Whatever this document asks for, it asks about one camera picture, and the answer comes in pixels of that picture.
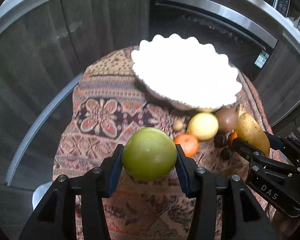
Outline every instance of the metal screw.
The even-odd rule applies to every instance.
[[[67,178],[66,175],[60,175],[60,176],[58,177],[58,181],[63,182],[63,181],[66,180],[66,178]]]
[[[100,173],[100,172],[101,172],[101,168],[100,168],[100,167],[94,167],[94,168],[92,169],[92,172],[93,172],[94,174]]]
[[[240,176],[239,175],[232,175],[232,179],[234,181],[239,181],[240,180]]]
[[[197,173],[204,174],[205,172],[206,172],[206,169],[204,167],[197,168]]]

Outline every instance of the fruit plate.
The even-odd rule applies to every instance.
[[[148,92],[178,110],[213,112],[235,103],[242,89],[228,57],[195,37],[156,35],[151,42],[141,41],[131,57],[132,70]]]

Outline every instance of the green fruit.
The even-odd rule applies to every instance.
[[[173,140],[163,131],[146,127],[127,141],[121,160],[125,170],[135,179],[162,179],[174,167],[177,149]]]

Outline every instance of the mango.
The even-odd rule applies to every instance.
[[[235,131],[239,138],[263,151],[266,157],[269,156],[270,143],[268,137],[250,114],[243,113],[239,116]]]

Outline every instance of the round table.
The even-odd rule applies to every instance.
[[[156,127],[174,138],[175,120],[188,123],[195,114],[181,112],[167,102],[151,97],[136,81],[131,70],[131,52],[137,46],[110,53],[89,66],[73,92],[73,117],[61,136],[55,156],[53,180],[60,174],[81,176],[99,166],[112,155],[117,144],[124,144],[142,127]],[[242,84],[237,103],[260,127],[272,133],[258,93],[249,79],[239,73]],[[229,161],[219,157],[222,148],[213,140],[200,142],[193,157],[198,166],[215,174],[230,177],[238,174],[243,179],[247,166],[234,155]],[[271,150],[270,158],[280,160]],[[254,192],[260,205],[272,219],[275,209]],[[195,199],[187,199],[181,192],[176,171],[165,179],[153,182],[138,181],[122,170],[117,191],[110,199],[103,199],[109,232],[112,239],[186,239],[190,228]],[[221,198],[217,200],[216,239],[221,234]],[[83,239],[80,197],[76,199],[77,239]]]

